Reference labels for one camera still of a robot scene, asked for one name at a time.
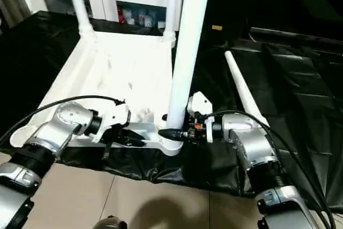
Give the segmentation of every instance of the beige floor tile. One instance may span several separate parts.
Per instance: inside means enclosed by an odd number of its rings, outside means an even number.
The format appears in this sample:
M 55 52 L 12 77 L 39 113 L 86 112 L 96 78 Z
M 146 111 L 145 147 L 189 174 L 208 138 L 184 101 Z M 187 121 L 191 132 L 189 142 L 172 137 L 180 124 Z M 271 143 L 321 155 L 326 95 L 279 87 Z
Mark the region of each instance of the beige floor tile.
M 343 216 L 342 215 L 334 215 L 333 218 L 336 221 L 336 228 L 343 229 Z
M 210 225 L 215 229 L 257 229 L 256 202 L 227 194 L 210 194 Z
M 24 229 L 91 229 L 98 222 L 114 176 L 55 164 L 33 197 Z
M 11 156 L 0 152 L 0 164 L 8 162 Z
M 117 176 L 102 217 L 116 216 L 129 229 L 209 229 L 208 207 L 208 191 Z

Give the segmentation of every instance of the black plastic sheet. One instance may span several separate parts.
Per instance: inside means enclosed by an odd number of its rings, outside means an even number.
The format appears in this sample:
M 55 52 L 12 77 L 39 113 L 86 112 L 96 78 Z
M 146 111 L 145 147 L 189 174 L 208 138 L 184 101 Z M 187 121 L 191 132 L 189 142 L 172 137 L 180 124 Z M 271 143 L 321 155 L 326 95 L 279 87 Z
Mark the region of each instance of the black plastic sheet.
M 158 31 L 103 20 L 92 20 L 97 31 L 159 35 Z M 37 108 L 75 47 L 75 17 L 39 12 L 0 36 L 4 133 Z M 191 94 L 202 91 L 214 110 L 242 109 L 224 50 L 202 44 Z M 310 49 L 274 47 L 238 42 L 233 55 L 260 110 L 296 152 L 306 171 L 317 180 L 336 212 L 343 208 L 343 60 L 339 54 Z M 292 181 L 309 199 L 311 188 L 284 147 L 282 160 Z M 8 142 L 2 152 L 13 153 Z M 112 149 L 102 161 L 102 148 L 67 148 L 60 162 L 69 166 L 107 171 L 135 180 L 169 182 L 200 189 L 253 197 L 234 149 L 223 141 L 185 144 L 168 157 L 158 150 Z

